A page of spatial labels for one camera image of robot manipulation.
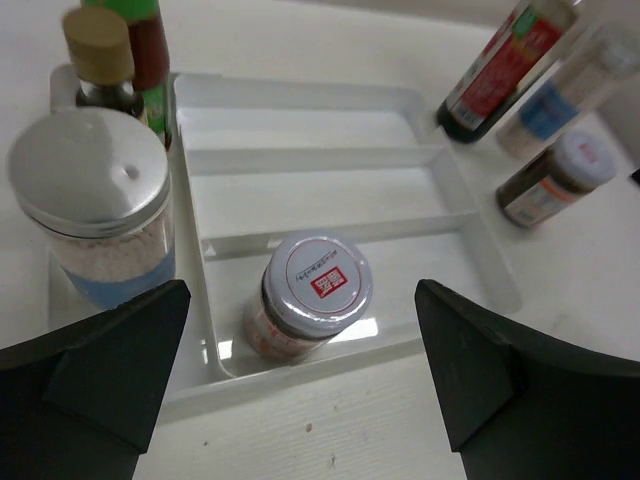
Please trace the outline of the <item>tall dark soy sauce bottle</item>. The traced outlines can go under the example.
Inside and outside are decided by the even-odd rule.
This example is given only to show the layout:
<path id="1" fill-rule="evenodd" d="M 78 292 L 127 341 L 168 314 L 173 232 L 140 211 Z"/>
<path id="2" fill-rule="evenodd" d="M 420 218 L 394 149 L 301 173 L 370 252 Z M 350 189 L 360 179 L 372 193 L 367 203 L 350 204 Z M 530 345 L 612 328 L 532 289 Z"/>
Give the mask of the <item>tall dark soy sauce bottle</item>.
<path id="1" fill-rule="evenodd" d="M 480 140 L 552 63 L 580 15 L 573 1 L 520 1 L 446 96 L 436 121 L 449 139 Z"/>

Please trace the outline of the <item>small dark bottle gold cap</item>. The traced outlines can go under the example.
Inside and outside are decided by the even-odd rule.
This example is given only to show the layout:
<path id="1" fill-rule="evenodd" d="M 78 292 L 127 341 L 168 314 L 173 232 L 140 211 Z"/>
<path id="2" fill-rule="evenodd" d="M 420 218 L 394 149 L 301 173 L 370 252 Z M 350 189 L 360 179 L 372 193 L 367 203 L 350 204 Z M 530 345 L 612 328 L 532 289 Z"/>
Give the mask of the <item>small dark bottle gold cap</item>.
<path id="1" fill-rule="evenodd" d="M 71 65 L 79 80 L 78 107 L 116 110 L 147 124 L 135 76 L 128 26 L 117 13 L 98 6 L 80 6 L 62 18 Z"/>

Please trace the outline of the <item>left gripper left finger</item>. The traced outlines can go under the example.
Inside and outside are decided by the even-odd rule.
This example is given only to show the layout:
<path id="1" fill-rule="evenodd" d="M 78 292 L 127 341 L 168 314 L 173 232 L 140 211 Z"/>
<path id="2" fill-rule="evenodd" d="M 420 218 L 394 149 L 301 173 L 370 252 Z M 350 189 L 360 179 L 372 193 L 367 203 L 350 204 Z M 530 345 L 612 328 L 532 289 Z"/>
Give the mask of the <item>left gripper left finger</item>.
<path id="1" fill-rule="evenodd" d="M 186 324 L 171 280 L 1 351 L 4 479 L 130 479 L 148 451 Z"/>

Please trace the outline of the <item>red sauce bottle yellow cap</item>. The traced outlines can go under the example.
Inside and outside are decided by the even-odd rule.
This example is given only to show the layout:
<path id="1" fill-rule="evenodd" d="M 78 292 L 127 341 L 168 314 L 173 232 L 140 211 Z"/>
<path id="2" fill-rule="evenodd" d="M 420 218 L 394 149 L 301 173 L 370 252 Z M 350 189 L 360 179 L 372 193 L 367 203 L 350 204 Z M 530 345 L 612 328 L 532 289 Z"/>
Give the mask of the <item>red sauce bottle yellow cap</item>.
<path id="1" fill-rule="evenodd" d="M 83 0 L 82 6 L 112 10 L 125 20 L 135 64 L 133 86 L 142 94 L 148 126 L 168 150 L 170 58 L 158 0 Z"/>

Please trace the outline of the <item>white powder shaker silver lid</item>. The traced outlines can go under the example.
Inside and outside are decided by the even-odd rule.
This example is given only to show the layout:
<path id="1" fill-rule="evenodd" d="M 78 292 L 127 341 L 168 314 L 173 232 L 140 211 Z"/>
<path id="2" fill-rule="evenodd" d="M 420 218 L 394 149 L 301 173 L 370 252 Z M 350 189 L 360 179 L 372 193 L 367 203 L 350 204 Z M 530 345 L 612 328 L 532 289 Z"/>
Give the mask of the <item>white powder shaker silver lid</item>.
<path id="1" fill-rule="evenodd" d="M 22 212 L 96 307 L 175 277 L 169 162 L 140 121 L 95 107 L 43 117 L 13 142 L 7 174 Z"/>

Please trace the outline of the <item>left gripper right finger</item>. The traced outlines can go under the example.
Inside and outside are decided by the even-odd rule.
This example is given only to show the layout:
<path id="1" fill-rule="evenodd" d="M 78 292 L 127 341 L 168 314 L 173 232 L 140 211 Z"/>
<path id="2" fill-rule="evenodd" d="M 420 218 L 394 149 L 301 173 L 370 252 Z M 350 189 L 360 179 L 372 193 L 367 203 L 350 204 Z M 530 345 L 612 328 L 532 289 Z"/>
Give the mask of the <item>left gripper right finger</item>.
<path id="1" fill-rule="evenodd" d="M 639 365 L 556 339 L 433 280 L 415 291 L 450 448 L 470 479 L 635 479 Z"/>

